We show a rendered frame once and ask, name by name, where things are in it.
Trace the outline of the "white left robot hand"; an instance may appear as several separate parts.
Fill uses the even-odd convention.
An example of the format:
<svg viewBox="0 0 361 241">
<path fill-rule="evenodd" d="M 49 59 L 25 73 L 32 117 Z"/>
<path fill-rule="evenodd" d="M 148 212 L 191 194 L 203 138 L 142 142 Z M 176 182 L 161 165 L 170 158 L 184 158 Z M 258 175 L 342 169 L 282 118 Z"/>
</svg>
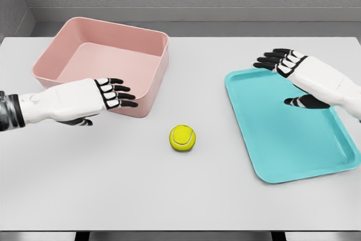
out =
<svg viewBox="0 0 361 241">
<path fill-rule="evenodd" d="M 118 78 L 84 79 L 54 86 L 50 117 L 62 124 L 91 126 L 89 117 L 110 109 L 136 108 L 135 95 Z"/>
</svg>

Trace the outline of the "blue plastic tray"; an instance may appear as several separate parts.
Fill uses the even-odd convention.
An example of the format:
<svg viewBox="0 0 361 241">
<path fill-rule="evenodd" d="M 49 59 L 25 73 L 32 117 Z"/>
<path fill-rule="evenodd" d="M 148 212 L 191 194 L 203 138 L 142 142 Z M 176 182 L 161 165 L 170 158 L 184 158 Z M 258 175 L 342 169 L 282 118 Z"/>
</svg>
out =
<svg viewBox="0 0 361 241">
<path fill-rule="evenodd" d="M 357 168 L 361 153 L 333 108 L 284 103 L 304 93 L 266 69 L 233 71 L 225 86 L 256 174 L 283 183 Z"/>
</svg>

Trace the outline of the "pink plastic basket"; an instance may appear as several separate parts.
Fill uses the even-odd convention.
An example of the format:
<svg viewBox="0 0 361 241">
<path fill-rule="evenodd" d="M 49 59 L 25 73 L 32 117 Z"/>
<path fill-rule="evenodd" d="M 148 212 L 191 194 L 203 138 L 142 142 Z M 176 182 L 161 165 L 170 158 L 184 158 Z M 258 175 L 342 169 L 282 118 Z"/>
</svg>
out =
<svg viewBox="0 0 361 241">
<path fill-rule="evenodd" d="M 32 68 L 44 88 L 84 78 L 119 78 L 136 97 L 136 108 L 114 113 L 146 117 L 169 63 L 164 32 L 74 17 L 55 35 Z"/>
</svg>

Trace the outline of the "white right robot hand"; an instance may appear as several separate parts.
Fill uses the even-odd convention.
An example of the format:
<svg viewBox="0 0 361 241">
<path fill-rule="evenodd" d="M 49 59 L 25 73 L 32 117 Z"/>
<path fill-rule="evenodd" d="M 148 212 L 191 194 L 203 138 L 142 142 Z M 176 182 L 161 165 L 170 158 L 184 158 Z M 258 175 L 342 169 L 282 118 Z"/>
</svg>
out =
<svg viewBox="0 0 361 241">
<path fill-rule="evenodd" d="M 352 81 L 340 71 L 313 56 L 306 56 L 291 49 L 273 49 L 257 58 L 256 68 L 268 69 L 288 79 L 294 86 L 306 92 L 301 97 L 288 98 L 285 104 L 324 109 L 341 106 L 340 87 Z"/>
</svg>

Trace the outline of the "yellow tennis ball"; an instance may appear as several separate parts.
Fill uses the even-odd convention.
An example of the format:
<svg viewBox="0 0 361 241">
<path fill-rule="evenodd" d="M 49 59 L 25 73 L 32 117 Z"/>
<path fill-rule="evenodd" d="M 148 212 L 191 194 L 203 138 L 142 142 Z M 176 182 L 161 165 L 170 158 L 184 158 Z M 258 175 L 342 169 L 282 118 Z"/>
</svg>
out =
<svg viewBox="0 0 361 241">
<path fill-rule="evenodd" d="M 176 151 L 190 151 L 196 142 L 195 131 L 188 125 L 177 125 L 169 133 L 169 142 Z"/>
</svg>

